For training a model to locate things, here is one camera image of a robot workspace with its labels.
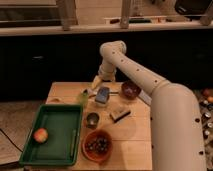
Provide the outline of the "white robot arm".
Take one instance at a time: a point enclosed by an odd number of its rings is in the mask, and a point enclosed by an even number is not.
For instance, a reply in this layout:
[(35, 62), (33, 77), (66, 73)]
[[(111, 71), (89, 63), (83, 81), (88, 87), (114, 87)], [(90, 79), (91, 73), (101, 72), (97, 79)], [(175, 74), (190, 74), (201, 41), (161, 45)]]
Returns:
[(128, 58), (126, 50), (122, 41), (102, 44), (98, 76), (112, 81), (120, 70), (151, 97), (153, 171), (207, 171), (201, 114), (194, 93)]

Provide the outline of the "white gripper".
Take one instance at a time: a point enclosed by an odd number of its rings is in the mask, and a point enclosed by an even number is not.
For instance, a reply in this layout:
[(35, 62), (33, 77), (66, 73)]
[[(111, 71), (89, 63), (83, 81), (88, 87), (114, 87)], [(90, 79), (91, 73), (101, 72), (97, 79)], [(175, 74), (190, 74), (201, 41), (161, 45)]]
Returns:
[(95, 89), (103, 81), (115, 81), (116, 70), (106, 71), (103, 66), (99, 67), (98, 75), (95, 76), (91, 83), (91, 88)]

